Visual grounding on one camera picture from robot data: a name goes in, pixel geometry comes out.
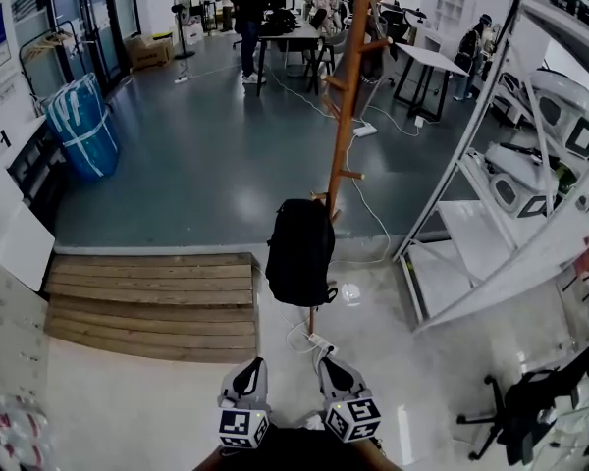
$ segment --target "wooden coat rack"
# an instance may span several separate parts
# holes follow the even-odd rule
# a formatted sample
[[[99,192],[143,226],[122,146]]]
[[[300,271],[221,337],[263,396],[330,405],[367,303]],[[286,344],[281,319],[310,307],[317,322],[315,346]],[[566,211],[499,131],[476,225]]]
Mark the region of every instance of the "wooden coat rack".
[[[358,82],[360,78],[360,63],[362,54],[376,49],[383,49],[390,45],[388,39],[377,40],[375,42],[365,43],[364,35],[368,20],[369,6],[374,7],[382,0],[355,0],[353,6],[353,21],[349,29],[348,38],[348,75],[347,82],[326,76],[325,81],[343,92],[343,103],[339,108],[332,102],[327,94],[323,95],[323,101],[327,105],[330,113],[338,121],[338,132],[336,134],[336,146],[334,149],[334,160],[332,162],[332,174],[330,177],[329,189],[326,193],[316,194],[312,192],[313,199],[325,199],[329,201],[329,211],[332,223],[336,223],[341,215],[341,211],[336,209],[336,197],[341,186],[341,179],[348,178],[353,180],[363,180],[364,175],[354,173],[343,169],[347,158],[347,149],[352,138],[351,117],[355,106]],[[310,309],[309,333],[314,333],[314,309]]]

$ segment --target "wooden platform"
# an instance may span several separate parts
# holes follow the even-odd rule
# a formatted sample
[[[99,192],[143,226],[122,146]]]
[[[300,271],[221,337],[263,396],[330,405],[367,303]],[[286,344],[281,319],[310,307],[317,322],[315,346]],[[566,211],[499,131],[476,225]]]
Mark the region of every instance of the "wooden platform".
[[[241,363],[256,355],[251,256],[57,256],[51,337],[134,356]]]

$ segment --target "electric fan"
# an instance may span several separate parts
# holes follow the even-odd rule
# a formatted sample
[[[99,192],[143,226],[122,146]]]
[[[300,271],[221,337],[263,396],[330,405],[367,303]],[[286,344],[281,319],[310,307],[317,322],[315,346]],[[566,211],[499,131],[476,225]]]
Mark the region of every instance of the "electric fan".
[[[191,58],[195,53],[186,50],[186,38],[184,37],[184,25],[189,24],[189,0],[175,0],[170,9],[177,15],[177,26],[179,27],[179,40],[181,41],[182,51],[175,56],[176,59]]]

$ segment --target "black backpack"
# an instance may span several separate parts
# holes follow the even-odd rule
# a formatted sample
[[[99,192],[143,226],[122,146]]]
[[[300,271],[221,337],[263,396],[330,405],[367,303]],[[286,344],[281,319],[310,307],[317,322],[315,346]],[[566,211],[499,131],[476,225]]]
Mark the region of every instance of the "black backpack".
[[[327,285],[334,242],[329,212],[320,200],[284,202],[268,241],[266,278],[275,298],[298,307],[331,302],[338,293]]]

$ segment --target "sneaker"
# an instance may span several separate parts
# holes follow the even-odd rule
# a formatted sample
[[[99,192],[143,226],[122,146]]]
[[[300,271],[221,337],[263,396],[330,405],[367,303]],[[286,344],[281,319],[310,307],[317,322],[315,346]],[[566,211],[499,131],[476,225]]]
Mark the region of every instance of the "sneaker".
[[[257,83],[257,81],[258,81],[257,73],[255,73],[255,72],[253,72],[248,77],[245,75],[242,75],[242,83]],[[262,77],[262,83],[266,83],[265,77]]]

